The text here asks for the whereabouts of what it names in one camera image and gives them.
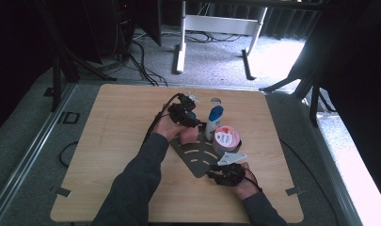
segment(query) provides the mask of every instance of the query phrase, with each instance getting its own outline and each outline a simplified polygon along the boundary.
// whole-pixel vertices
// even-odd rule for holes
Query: gray carpet
[[[284,42],[295,43],[295,45],[302,44],[302,41],[299,40],[260,38],[256,51],[256,53],[261,53],[260,61],[256,62],[256,65],[259,65],[256,67],[258,79],[249,81],[246,80],[244,63],[240,58],[241,49],[247,47],[249,40],[249,37],[242,37],[233,42],[188,43],[185,72],[180,75],[172,70],[174,50],[179,41],[178,38],[164,37],[162,47],[150,42],[148,38],[144,38],[140,43],[146,51],[145,65],[152,71],[163,75],[172,86],[183,84],[184,86],[254,89],[272,85],[285,78],[291,68],[291,65],[285,66],[288,64],[287,60],[294,60],[289,56],[283,57],[283,53],[281,56],[278,53],[273,58],[268,55],[263,56],[262,53],[274,49],[275,44],[283,44]],[[140,51],[136,45],[133,45],[131,52],[140,59]],[[114,60],[105,59],[105,61],[112,62]],[[149,86],[145,82],[145,78],[133,69],[134,66],[132,62],[128,62],[125,67],[118,72],[111,73],[111,75],[119,79],[117,83],[131,83],[135,80]],[[58,155],[64,147],[78,140],[81,136],[87,116],[102,83],[104,81],[94,75],[84,75],[75,87],[64,111],[79,113],[78,123],[58,123],[55,125],[32,170],[29,171],[21,189],[0,221],[0,225],[69,225],[50,220],[49,215],[56,195],[50,193],[49,190],[52,186],[59,186],[62,183],[66,168],[59,163]],[[0,190],[8,181],[15,165],[49,114],[52,101],[49,97],[42,95],[50,86],[51,72],[49,71],[40,77],[0,130]],[[283,90],[294,90],[295,87],[296,82],[286,86]],[[316,136],[316,131],[314,131],[316,128],[310,126],[306,117],[308,107],[288,92],[274,92],[267,94],[266,98],[278,130],[278,136],[287,142],[307,163],[319,184],[322,185],[328,200],[334,206],[334,212],[339,218],[340,225],[347,225],[320,159],[318,149],[321,146],[317,144],[324,143],[324,140],[322,137]],[[335,225],[334,213],[308,171],[287,147],[283,146],[283,151],[295,185],[305,190],[299,195],[305,218],[296,225]],[[67,150],[67,155],[64,156],[67,162],[70,161],[73,152],[74,145]],[[87,225],[87,223],[75,223],[75,225]]]

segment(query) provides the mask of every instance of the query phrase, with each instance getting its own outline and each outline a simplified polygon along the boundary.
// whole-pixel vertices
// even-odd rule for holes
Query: long sleeve shirt
[[[169,142],[152,133],[137,156],[118,175],[92,225],[147,225],[149,201],[161,181]],[[286,225],[260,192],[244,200],[252,225]]]

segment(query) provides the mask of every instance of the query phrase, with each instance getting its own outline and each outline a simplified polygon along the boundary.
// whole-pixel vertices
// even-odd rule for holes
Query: bottle
[[[222,119],[223,107],[221,105],[215,106],[208,117],[207,126],[205,128],[205,138],[212,140],[214,138],[214,131],[219,127]]]

